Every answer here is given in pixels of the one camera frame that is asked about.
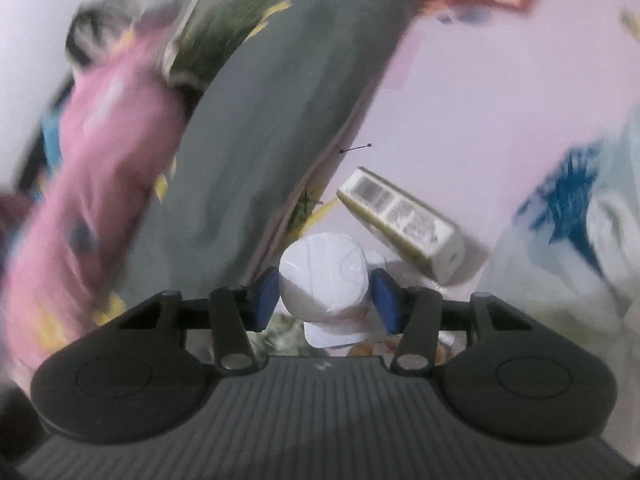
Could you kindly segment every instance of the gray blanket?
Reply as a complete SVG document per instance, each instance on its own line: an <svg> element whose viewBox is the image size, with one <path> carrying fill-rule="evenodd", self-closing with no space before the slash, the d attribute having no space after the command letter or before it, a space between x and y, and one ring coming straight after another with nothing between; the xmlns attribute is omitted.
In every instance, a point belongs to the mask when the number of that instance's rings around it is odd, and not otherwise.
<svg viewBox="0 0 640 480"><path fill-rule="evenodd" d="M418 0L289 0L231 56L152 199L116 292L128 306L246 282L310 169L382 71Z"/></svg>

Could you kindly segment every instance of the pink fabric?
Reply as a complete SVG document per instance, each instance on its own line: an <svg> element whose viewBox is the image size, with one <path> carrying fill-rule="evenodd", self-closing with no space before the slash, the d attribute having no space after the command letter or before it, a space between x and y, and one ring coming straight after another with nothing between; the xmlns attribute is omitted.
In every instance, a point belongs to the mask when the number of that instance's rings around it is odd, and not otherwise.
<svg viewBox="0 0 640 480"><path fill-rule="evenodd" d="M60 124L62 167L7 273L6 338L22 370L92 329L95 304L178 147L184 105L154 67L165 32L76 79Z"/></svg>

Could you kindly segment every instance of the white wall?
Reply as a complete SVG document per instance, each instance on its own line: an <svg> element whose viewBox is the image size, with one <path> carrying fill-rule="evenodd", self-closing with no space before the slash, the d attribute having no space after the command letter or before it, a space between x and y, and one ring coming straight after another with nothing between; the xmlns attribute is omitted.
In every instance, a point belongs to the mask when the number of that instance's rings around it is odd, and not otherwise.
<svg viewBox="0 0 640 480"><path fill-rule="evenodd" d="M38 118L68 73L66 30L82 1L0 0L0 187L15 182Z"/></svg>

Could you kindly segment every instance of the ribbed black surface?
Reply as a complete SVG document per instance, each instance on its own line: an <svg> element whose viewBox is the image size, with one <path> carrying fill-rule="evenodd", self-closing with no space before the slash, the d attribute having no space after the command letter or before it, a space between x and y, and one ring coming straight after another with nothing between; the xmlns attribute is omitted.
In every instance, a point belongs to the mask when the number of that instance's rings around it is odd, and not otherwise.
<svg viewBox="0 0 640 480"><path fill-rule="evenodd" d="M29 480L616 480L631 467L599 440L505 444L466 427L427 381L375 358L272 358L222 381L180 428L128 446L53 437Z"/></svg>

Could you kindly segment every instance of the round white object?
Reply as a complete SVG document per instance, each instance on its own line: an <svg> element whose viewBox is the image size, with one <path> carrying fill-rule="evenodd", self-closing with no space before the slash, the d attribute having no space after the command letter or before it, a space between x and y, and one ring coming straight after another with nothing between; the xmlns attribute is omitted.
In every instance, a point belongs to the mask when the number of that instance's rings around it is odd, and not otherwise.
<svg viewBox="0 0 640 480"><path fill-rule="evenodd" d="M282 303L306 322L356 316L369 288L362 249L343 234L301 238L284 251L279 270Z"/></svg>

